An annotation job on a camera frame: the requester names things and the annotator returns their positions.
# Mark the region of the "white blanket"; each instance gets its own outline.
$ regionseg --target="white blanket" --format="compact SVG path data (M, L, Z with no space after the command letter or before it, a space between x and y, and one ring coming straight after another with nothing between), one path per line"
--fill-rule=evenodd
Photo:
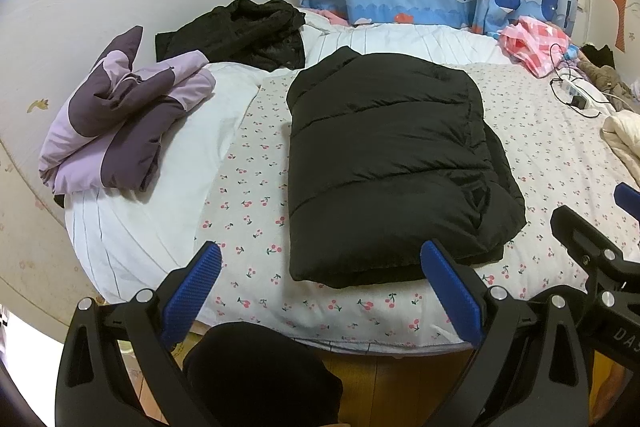
M625 109L609 116L602 137L640 185L640 114Z

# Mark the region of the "purple jacket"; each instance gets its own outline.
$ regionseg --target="purple jacket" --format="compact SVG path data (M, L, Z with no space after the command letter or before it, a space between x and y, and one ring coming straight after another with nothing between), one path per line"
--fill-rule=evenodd
M54 194L145 190L162 134L212 93L199 51L131 71L141 40L141 26L114 38L51 124L38 169Z

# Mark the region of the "black cloth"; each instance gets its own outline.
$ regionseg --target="black cloth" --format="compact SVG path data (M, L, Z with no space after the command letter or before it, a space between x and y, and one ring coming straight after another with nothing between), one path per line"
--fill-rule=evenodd
M343 47L290 86L290 266L334 288L423 277L438 239L498 261L526 224L504 149L464 71Z
M603 66L611 66L616 69L616 63L613 59L613 52L608 46L597 49L592 44L585 44L580 51L589 59L590 63L599 68Z
M235 0L201 15L177 32L156 35L158 62L199 50L209 62L240 62L261 70L305 67L299 28L305 15L283 0Z
M338 423L342 382L310 348L269 328L211 328L183 372L222 427L319 427Z

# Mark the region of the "folded jacket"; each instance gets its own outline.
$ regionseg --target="folded jacket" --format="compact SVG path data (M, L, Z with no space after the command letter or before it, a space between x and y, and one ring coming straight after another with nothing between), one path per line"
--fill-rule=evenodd
M162 134L209 96L214 83L209 71L200 70L92 140L58 167L54 194L92 187L145 190L158 170Z
M498 261L526 224L465 71L343 47L296 77L287 105L294 280L342 288L421 279L429 239L459 263Z
M261 70L305 67L300 27L305 15L283 0L235 0L183 26L156 35L156 58L200 50L209 62L240 62Z
M107 144L108 136L112 139L117 136L118 140L122 140L125 131L119 133L121 128L129 129L131 127L131 124L127 125L129 118L135 115L134 120L140 119L142 117L140 111L143 108L145 111L149 110L145 107L149 103L157 104L159 97L169 92L173 93L173 101L167 100L161 104L162 111L156 109L152 112L154 121L161 123L158 127L161 128L170 119L167 116L169 112L180 113L177 103L180 103L183 111L187 111L211 93L213 77L209 71L200 71L207 64L207 58L198 51L132 72L133 60L141 40L140 26L135 26L114 38L100 54L90 74L65 102L51 124L40 152L38 169L44 184L55 194L63 194L70 189L83 190L88 186L95 186L87 185L89 178L86 176L86 170L82 169L79 171L82 175L78 176L75 182L72 181L72 171L66 168L65 176L58 180L60 166L97 137L102 136L100 142L102 144ZM162 113L162 118L158 117L159 112ZM147 127L149 118L151 117L143 118ZM145 139L151 139L150 135L147 134ZM86 155L85 151L80 157L86 158ZM74 169L76 169L77 161L78 158L68 164L75 165Z

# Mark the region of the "power strip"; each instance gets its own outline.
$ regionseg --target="power strip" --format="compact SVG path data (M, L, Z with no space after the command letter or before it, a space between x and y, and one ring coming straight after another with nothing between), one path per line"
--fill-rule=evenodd
M609 100L603 95L597 87L593 86L583 78L573 77L569 80L565 75L561 83L561 88L572 100L574 97L585 100L584 109L598 110L605 115L615 114L615 108L609 103Z

